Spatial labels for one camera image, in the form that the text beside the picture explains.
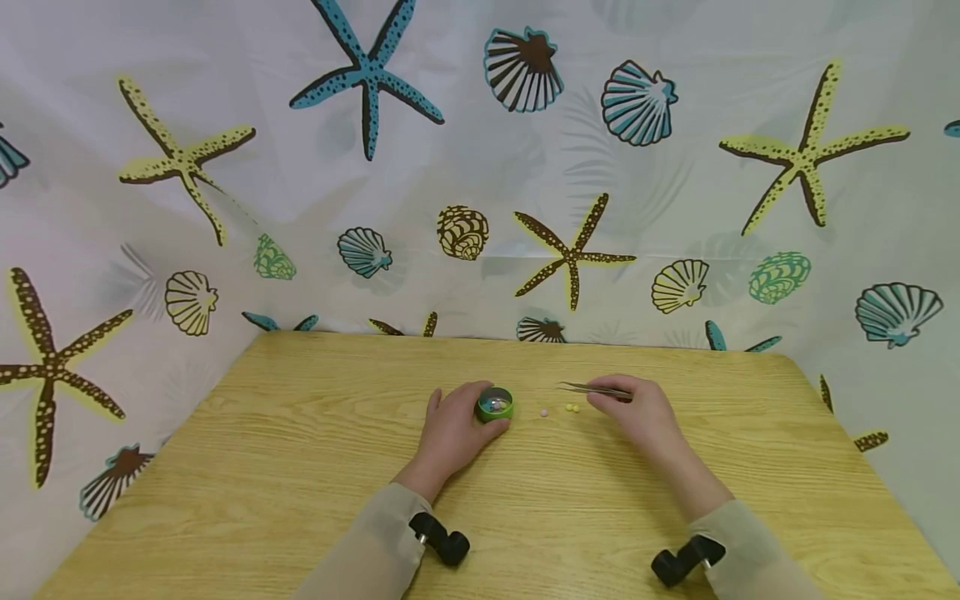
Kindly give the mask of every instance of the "black clamp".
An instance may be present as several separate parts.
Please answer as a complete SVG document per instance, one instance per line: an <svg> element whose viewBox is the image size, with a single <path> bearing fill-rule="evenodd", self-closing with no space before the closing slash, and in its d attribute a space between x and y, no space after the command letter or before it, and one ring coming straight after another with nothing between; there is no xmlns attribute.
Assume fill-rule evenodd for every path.
<svg viewBox="0 0 960 600"><path fill-rule="evenodd" d="M437 551L437 556L447 566L463 562L470 550L467 536L455 531L449 536L442 524L429 513L417 513L410 519L410 529L417 534L417 541Z"/></svg>
<svg viewBox="0 0 960 600"><path fill-rule="evenodd" d="M650 564L650 568L654 569L654 573L665 586L672 588L683 581L697 564L703 563L704 567L711 568L726 554L727 548L723 544L703 536L694 536L680 549L677 556L669 550L661 551Z"/></svg>

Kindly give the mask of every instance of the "forearm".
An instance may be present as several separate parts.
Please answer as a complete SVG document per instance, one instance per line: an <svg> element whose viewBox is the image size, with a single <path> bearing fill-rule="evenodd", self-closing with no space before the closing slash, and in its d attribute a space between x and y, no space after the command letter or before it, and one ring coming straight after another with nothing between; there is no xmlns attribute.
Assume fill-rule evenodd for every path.
<svg viewBox="0 0 960 600"><path fill-rule="evenodd" d="M398 483L381 489L292 600L399 600L423 557L408 523L424 511L430 504L418 493Z"/></svg>
<svg viewBox="0 0 960 600"><path fill-rule="evenodd" d="M658 444L651 465L670 487L690 535L721 543L724 558L707 571L720 600L820 600L820 592L773 533L700 459L686 440Z"/></svg>
<svg viewBox="0 0 960 600"><path fill-rule="evenodd" d="M651 466L672 491L686 522L709 515L733 494L684 438L656 444L646 452Z"/></svg>

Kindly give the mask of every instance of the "green seashell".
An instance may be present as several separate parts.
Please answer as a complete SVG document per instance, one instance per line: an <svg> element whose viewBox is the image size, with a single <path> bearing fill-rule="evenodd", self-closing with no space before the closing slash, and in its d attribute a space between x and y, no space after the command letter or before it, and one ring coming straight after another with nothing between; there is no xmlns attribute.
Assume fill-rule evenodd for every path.
<svg viewBox="0 0 960 600"><path fill-rule="evenodd" d="M289 280L297 274L297 267L290 257L266 233L260 236L260 245L253 257L253 267L266 279Z"/></svg>
<svg viewBox="0 0 960 600"><path fill-rule="evenodd" d="M777 252L750 275L750 295L764 304L776 304L804 285L808 275L809 258L799 252Z"/></svg>

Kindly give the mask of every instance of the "tweezers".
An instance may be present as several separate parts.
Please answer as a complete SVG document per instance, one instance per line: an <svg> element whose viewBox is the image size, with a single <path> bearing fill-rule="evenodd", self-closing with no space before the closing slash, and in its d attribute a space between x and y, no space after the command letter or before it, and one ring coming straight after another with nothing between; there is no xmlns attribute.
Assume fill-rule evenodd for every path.
<svg viewBox="0 0 960 600"><path fill-rule="evenodd" d="M596 392L597 394L606 394L607 396L613 396L622 400L634 399L633 394L624 392L622 390L615 390L613 388L599 388L596 386L584 385L582 383L570 383L569 381L561 381L560 383L562 385L569 386L569 388L558 387L558 389L564 390L565 392L579 392L580 394Z"/></svg>

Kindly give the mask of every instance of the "left hand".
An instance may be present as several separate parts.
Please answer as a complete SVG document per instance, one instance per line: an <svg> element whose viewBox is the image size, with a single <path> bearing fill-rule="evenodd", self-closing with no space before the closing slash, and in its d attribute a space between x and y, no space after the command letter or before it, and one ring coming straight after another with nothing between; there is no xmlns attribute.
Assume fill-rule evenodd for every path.
<svg viewBox="0 0 960 600"><path fill-rule="evenodd" d="M446 396L434 390L426 405L420 447L394 481L433 504L446 480L466 467L480 450L510 427L509 419L473 423L473 406L490 381L465 383Z"/></svg>

